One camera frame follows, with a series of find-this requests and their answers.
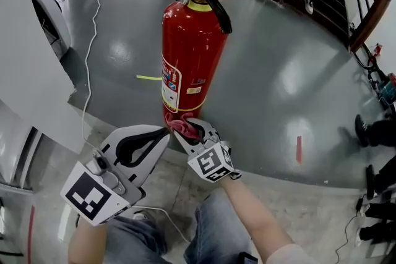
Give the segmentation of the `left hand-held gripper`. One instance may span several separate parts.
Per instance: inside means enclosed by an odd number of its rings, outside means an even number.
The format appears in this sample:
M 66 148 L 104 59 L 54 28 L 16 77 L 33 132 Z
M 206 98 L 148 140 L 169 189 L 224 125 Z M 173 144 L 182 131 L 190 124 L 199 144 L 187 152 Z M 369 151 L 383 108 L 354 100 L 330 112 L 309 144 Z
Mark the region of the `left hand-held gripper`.
M 102 225 L 145 196 L 141 185 L 170 140 L 166 127 L 136 125 L 114 130 L 90 161 L 78 161 L 61 197 L 93 226 Z

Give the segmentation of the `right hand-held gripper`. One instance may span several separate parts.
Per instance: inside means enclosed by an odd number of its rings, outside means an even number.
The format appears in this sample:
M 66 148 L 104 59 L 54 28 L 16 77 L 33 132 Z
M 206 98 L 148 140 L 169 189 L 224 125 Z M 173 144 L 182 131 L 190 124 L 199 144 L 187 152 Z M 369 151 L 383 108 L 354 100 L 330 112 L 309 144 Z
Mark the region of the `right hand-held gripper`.
M 177 131 L 174 136 L 190 155 L 188 165 L 203 180 L 217 182 L 226 176 L 232 180 L 241 177 L 231 160 L 231 147 L 228 142 L 221 141 L 217 130 L 209 122 L 189 117 L 190 123 L 199 132 L 200 139 L 187 138 Z

